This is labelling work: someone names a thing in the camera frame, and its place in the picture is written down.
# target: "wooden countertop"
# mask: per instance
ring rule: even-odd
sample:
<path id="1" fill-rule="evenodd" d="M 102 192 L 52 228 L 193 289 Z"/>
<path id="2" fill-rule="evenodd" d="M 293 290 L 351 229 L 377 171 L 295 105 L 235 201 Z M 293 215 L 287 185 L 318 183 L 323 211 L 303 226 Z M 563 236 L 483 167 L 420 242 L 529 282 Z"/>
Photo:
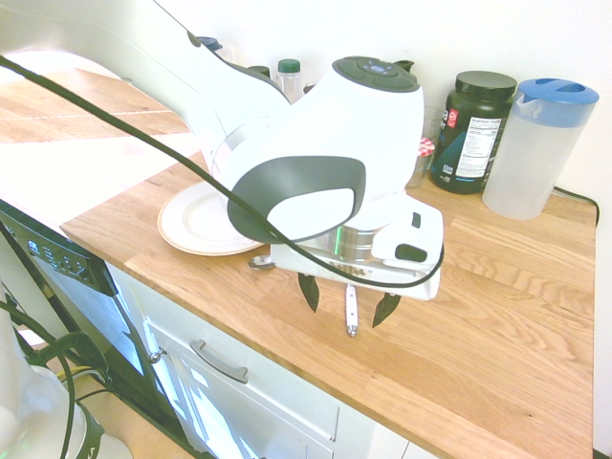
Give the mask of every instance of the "wooden countertop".
<path id="1" fill-rule="evenodd" d="M 268 358 L 441 457 L 592 457 L 594 209 L 552 196 L 535 220 L 425 183 L 444 213 L 434 300 L 403 298 L 372 329 L 381 294 L 358 289 L 347 337 L 344 286 L 319 280 L 313 314 L 295 273 L 177 251 L 157 217 L 199 179 L 179 165 L 61 228 L 76 242 Z"/>

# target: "white plate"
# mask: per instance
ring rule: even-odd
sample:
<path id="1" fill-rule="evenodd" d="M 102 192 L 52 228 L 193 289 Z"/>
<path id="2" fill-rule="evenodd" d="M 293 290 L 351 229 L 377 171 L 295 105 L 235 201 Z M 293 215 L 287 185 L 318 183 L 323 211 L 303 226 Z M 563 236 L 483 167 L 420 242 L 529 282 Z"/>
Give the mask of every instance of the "white plate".
<path id="1" fill-rule="evenodd" d="M 232 255 L 263 245 L 236 231 L 223 196 L 207 182 L 190 186 L 165 203 L 157 223 L 168 244 L 197 255 Z"/>

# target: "utensil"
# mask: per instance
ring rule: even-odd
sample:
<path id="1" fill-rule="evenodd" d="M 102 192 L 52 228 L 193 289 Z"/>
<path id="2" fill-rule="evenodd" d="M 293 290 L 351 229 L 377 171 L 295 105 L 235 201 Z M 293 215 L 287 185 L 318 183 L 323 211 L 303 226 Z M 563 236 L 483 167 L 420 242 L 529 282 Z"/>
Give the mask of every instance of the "utensil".
<path id="1" fill-rule="evenodd" d="M 249 261 L 249 268 L 252 270 L 264 271 L 276 266 L 272 261 L 271 255 L 258 255 Z"/>
<path id="2" fill-rule="evenodd" d="M 355 286 L 346 284 L 346 333 L 353 338 L 357 335 L 357 292 Z"/>

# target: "black cable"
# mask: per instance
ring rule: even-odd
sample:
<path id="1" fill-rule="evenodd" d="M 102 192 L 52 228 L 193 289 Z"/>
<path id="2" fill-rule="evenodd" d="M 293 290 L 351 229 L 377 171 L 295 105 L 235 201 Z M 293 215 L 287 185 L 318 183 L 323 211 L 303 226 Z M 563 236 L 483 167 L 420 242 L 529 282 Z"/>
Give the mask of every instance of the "black cable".
<path id="1" fill-rule="evenodd" d="M 266 230 L 268 230 L 274 237 L 279 239 L 283 244 L 286 244 L 292 250 L 296 251 L 297 253 L 305 257 L 306 259 L 312 261 L 313 263 L 319 265 L 320 267 L 326 269 L 327 271 L 331 273 L 339 275 L 340 277 L 344 277 L 353 282 L 357 282 L 358 284 L 369 285 L 372 287 L 383 287 L 383 288 L 390 288 L 390 289 L 406 289 L 410 287 L 416 287 L 417 285 L 421 285 L 427 282 L 428 280 L 430 280 L 431 277 L 433 277 L 436 274 L 436 272 L 442 266 L 442 262 L 444 260 L 444 245 L 442 246 L 440 250 L 440 258 L 438 259 L 438 262 L 433 267 L 433 269 L 428 274 L 424 275 L 420 279 L 415 280 L 413 282 L 407 282 L 407 283 L 379 282 L 375 280 L 369 280 L 369 279 L 356 277 L 352 274 L 345 273 L 341 271 L 340 269 L 335 268 L 334 266 L 331 266 L 328 263 L 325 263 L 324 261 L 318 259 L 316 256 L 302 249 L 298 244 L 291 241 L 287 236 L 285 236 L 282 232 L 276 229 L 263 215 L 261 215 L 249 203 L 247 203 L 242 198 L 240 198 L 240 196 L 234 194 L 233 192 L 225 188 L 218 181 L 216 181 L 212 176 L 206 173 L 205 170 L 202 169 L 202 167 L 194 163 L 189 158 L 184 157 L 183 155 L 173 150 L 172 148 L 164 145 L 163 143 L 153 139 L 151 136 L 145 134 L 140 129 L 137 129 L 131 124 L 128 124 L 127 122 L 120 120 L 117 117 L 114 117 L 110 113 L 102 110 L 101 108 L 97 107 L 93 103 L 89 102 L 88 100 L 85 100 L 81 96 L 78 96 L 77 94 L 64 88 L 63 86 L 49 80 L 48 78 L 44 76 L 35 74 L 34 72 L 31 72 L 28 69 L 25 69 L 24 67 L 6 59 L 2 55 L 0 55 L 0 66 L 5 67 L 9 70 L 12 70 L 13 72 L 21 75 L 25 79 L 37 84 L 38 86 L 41 86 L 51 91 L 52 93 L 60 96 L 61 98 L 65 98 L 66 100 L 69 100 L 71 103 L 82 108 L 88 113 L 94 115 L 96 118 L 99 118 L 100 120 L 103 120 L 111 124 L 112 126 L 125 132 L 126 134 L 136 137 L 137 139 L 140 139 L 141 141 L 162 151 L 169 157 L 173 158 L 180 164 L 187 167 L 189 170 L 191 170 L 193 173 L 201 177 L 203 180 L 208 182 L 213 188 L 215 188 L 221 194 L 226 196 L 228 199 L 236 203 L 239 207 L 245 210 L 252 218 L 254 218 L 259 224 L 263 225 L 264 228 L 266 228 Z"/>
<path id="2" fill-rule="evenodd" d="M 94 396 L 94 395 L 101 394 L 101 393 L 103 393 L 103 392 L 109 392 L 109 393 L 111 393 L 111 394 L 115 394 L 115 395 L 118 395 L 118 396 L 122 395 L 122 394 L 121 394 L 119 391 L 117 391 L 117 390 L 113 390 L 113 389 L 109 389 L 108 387 L 105 387 L 105 388 L 103 388 L 103 389 L 99 389 L 99 390 L 95 390 L 94 392 L 90 392 L 89 394 L 85 394 L 85 395 L 83 395 L 83 396 L 81 396 L 81 397 L 77 398 L 77 399 L 76 399 L 76 401 L 77 401 L 77 402 L 81 402 L 81 401 L 83 401 L 83 400 L 85 400 L 85 399 L 88 399 L 88 398 L 90 398 L 90 397 L 92 397 L 92 396 Z"/>
<path id="3" fill-rule="evenodd" d="M 73 374 L 70 372 L 70 366 L 68 366 L 68 362 L 63 355 L 59 354 L 57 356 L 59 362 L 61 363 L 64 372 L 66 373 L 66 384 L 68 386 L 68 420 L 66 421 L 66 433 L 64 434 L 64 443 L 61 448 L 61 453 L 59 454 L 59 459 L 65 459 L 68 454 L 68 446 L 70 445 L 70 437 L 73 432 L 73 422 L 75 419 L 75 381 L 73 379 Z"/>
<path id="4" fill-rule="evenodd" d="M 581 199 L 582 201 L 586 201 L 587 203 L 591 203 L 593 206 L 595 206 L 595 227 L 597 227 L 597 225 L 600 223 L 600 205 L 597 204 L 597 201 L 587 196 L 582 196 L 581 194 L 568 191 L 567 189 L 563 189 L 559 186 L 555 186 L 555 190 L 559 193 L 567 194 L 568 196 L 571 196 L 576 199 Z"/>

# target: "bottle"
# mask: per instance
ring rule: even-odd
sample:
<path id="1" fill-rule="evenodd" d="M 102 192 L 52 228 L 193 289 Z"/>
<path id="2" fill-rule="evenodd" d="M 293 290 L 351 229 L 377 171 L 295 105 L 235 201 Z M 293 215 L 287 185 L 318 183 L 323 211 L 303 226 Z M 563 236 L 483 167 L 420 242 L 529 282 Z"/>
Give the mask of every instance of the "bottle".
<path id="1" fill-rule="evenodd" d="M 276 74 L 278 87 L 290 103 L 295 103 L 302 97 L 301 72 L 299 60 L 281 59 L 278 61 Z"/>
<path id="2" fill-rule="evenodd" d="M 513 102 L 516 80 L 493 72 L 463 72 L 448 94 L 431 180 L 442 189 L 473 194 L 491 172 Z"/>
<path id="3" fill-rule="evenodd" d="M 223 60 L 227 62 L 233 61 L 233 55 L 231 54 L 231 49 L 228 47 L 224 47 L 219 40 L 212 36 L 198 36 L 197 37 L 200 42 L 208 48 L 209 51 L 212 51 Z"/>
<path id="4" fill-rule="evenodd" d="M 516 220 L 536 218 L 599 98 L 566 79 L 520 83 L 482 196 L 485 206 Z"/>

